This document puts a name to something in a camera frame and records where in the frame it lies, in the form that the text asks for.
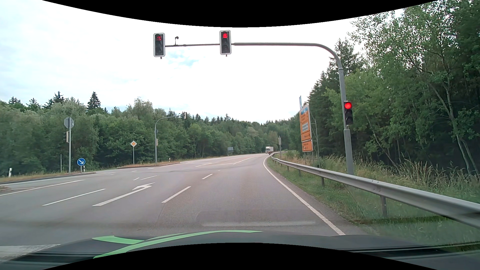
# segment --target traffic light housing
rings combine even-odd
[[[69,132],[68,132],[68,131],[63,133],[63,140],[64,140],[65,142],[67,142],[67,143],[68,143],[68,139],[69,139],[69,138],[68,138],[68,135],[69,135]]]
[[[232,39],[230,30],[220,31],[220,54],[232,53]]]
[[[155,57],[165,56],[165,34],[164,33],[154,34],[154,56]]]
[[[352,103],[350,101],[344,101],[343,109],[345,110],[345,124],[353,124]]]

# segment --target tall grass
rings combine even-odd
[[[311,157],[302,158],[298,152],[289,151],[282,154],[282,159],[346,173],[343,157],[321,157],[312,163]],[[388,216],[384,217],[380,198],[375,194],[310,173],[287,170],[271,159],[268,165],[367,233],[422,244],[480,241],[480,230],[473,227],[390,199],[387,199]],[[355,175],[480,203],[480,179],[458,169],[447,172],[422,162],[405,161],[394,171],[380,163],[355,158]]]

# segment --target blue keep right sign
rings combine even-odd
[[[85,162],[85,159],[83,159],[83,158],[79,158],[79,159],[77,160],[78,166],[84,166],[85,163],[86,163],[86,162]]]

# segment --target asphalt road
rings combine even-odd
[[[12,191],[0,194],[0,259],[105,235],[228,229],[365,234],[268,169],[268,157],[7,184]]]

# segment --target white truck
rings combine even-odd
[[[273,146],[267,146],[265,147],[265,153],[267,154],[272,154],[273,153]]]

